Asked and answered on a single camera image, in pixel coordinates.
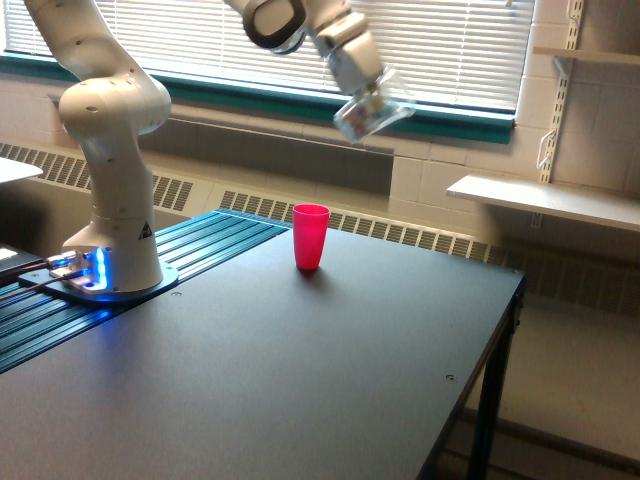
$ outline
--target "wall shelf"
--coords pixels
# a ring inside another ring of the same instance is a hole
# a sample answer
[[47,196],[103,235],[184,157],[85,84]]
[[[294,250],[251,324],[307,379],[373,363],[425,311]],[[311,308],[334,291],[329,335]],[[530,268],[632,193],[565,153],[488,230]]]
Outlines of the wall shelf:
[[581,188],[486,175],[467,175],[447,189],[453,197],[640,232],[640,200]]
[[28,163],[0,157],[0,183],[42,175],[42,170]]
[[640,55],[623,53],[594,52],[589,50],[568,50],[565,48],[533,47],[533,53],[553,55],[559,59],[579,60],[590,63],[607,63],[611,65],[640,66]]

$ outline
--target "red cup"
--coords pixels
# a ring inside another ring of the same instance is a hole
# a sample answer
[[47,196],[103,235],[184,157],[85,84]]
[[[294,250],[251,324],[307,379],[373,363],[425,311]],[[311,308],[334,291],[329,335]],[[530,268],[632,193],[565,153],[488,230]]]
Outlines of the red cup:
[[317,270],[331,212],[324,205],[293,207],[293,250],[300,270]]

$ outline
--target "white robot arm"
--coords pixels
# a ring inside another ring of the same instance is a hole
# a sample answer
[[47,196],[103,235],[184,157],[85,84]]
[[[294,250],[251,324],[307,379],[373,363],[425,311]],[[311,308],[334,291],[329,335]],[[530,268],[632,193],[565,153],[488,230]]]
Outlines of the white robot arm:
[[[350,140],[410,115],[381,95],[384,66],[366,19],[346,0],[225,1],[260,47],[286,54],[311,37],[340,89],[353,97],[335,119]],[[93,0],[25,4],[52,54],[81,80],[60,99],[60,116],[91,173],[91,222],[64,244],[79,256],[54,274],[85,270],[69,282],[89,295],[152,288],[163,273],[153,235],[152,175],[137,137],[168,118],[169,94],[117,42]]]
[[274,53],[295,51],[309,35],[338,87],[352,99],[334,123],[352,143],[413,114],[386,95],[385,70],[367,19],[347,0],[225,0],[242,15],[247,36]]

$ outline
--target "window sill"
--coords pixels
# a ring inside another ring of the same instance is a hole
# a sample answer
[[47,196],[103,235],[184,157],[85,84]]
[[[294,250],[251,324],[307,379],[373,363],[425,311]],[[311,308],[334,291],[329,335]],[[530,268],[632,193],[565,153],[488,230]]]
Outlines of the window sill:
[[[147,71],[176,100],[331,122],[344,104],[340,95],[300,93],[289,88],[267,87],[234,81],[217,81],[195,75]],[[77,79],[48,57],[4,52],[0,72],[63,81]],[[420,105],[415,115],[390,127],[387,132],[434,135],[507,144],[514,126],[512,114]]]

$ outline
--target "window blinds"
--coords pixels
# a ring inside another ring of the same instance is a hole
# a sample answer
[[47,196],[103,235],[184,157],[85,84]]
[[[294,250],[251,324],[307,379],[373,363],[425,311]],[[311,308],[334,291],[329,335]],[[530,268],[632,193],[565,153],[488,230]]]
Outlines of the window blinds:
[[[421,103],[514,111],[534,0],[352,0],[384,60]],[[276,56],[254,46],[222,0],[98,0],[145,68],[335,93],[309,40]],[[50,55],[22,0],[4,0],[7,50]]]

